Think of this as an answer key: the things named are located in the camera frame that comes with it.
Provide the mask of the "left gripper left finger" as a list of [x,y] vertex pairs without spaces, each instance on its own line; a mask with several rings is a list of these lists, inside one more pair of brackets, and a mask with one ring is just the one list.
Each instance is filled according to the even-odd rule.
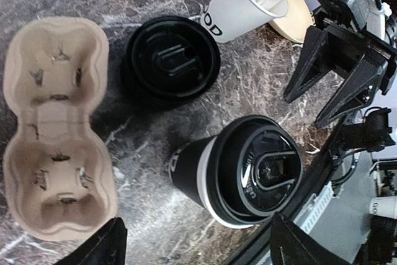
[[120,217],[114,217],[55,265],[124,265],[126,247],[127,228]]

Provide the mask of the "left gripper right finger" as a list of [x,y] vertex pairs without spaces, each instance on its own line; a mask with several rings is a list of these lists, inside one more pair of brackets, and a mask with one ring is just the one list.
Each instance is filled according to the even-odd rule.
[[348,264],[321,246],[281,213],[272,217],[270,257],[273,264]]

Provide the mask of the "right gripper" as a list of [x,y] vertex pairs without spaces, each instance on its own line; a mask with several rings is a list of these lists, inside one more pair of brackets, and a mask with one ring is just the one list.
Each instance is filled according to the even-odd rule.
[[[330,71],[346,78],[316,118],[323,128],[369,106],[386,94],[396,76],[396,15],[386,16],[381,0],[318,0],[315,25],[309,26],[298,64],[284,90],[287,103],[304,94]],[[386,58],[365,55],[379,50]]]

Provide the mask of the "brown pulp cup carrier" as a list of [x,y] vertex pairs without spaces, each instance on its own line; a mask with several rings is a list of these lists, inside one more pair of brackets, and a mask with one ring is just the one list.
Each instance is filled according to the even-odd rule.
[[6,201],[38,239],[86,240],[116,216],[112,161],[90,125],[108,57],[105,32],[81,17],[35,20],[9,44],[3,93],[17,130],[3,156]]

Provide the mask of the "single black lid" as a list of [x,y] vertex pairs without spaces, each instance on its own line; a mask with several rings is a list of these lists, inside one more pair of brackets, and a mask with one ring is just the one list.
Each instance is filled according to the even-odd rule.
[[268,117],[244,116],[216,136],[206,173],[210,204],[226,223],[261,223],[288,205],[302,175],[291,136]]

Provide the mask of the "black paper coffee cup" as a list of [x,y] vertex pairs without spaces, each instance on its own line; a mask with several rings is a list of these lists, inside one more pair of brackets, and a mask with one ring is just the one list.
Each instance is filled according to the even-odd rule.
[[216,137],[209,137],[182,145],[171,155],[167,171],[173,185],[206,209],[218,223],[237,229],[237,224],[222,219],[215,212],[208,196],[206,173],[215,140]]

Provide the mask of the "stack of black lids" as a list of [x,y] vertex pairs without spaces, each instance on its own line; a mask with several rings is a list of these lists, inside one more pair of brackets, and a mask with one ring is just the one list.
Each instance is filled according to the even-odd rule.
[[172,110],[207,92],[220,67],[218,45],[198,22],[161,16],[130,37],[120,80],[125,94],[140,106]]

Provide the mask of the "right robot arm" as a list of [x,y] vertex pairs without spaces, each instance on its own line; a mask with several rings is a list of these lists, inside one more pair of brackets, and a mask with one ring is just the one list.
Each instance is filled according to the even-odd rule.
[[395,144],[389,108],[374,108],[378,92],[387,94],[396,78],[396,15],[382,0],[318,0],[297,67],[283,97],[293,102],[329,72],[343,82],[318,114],[323,128],[340,120],[328,155],[334,169],[351,159],[347,172],[331,181],[334,192],[353,176],[361,152]]

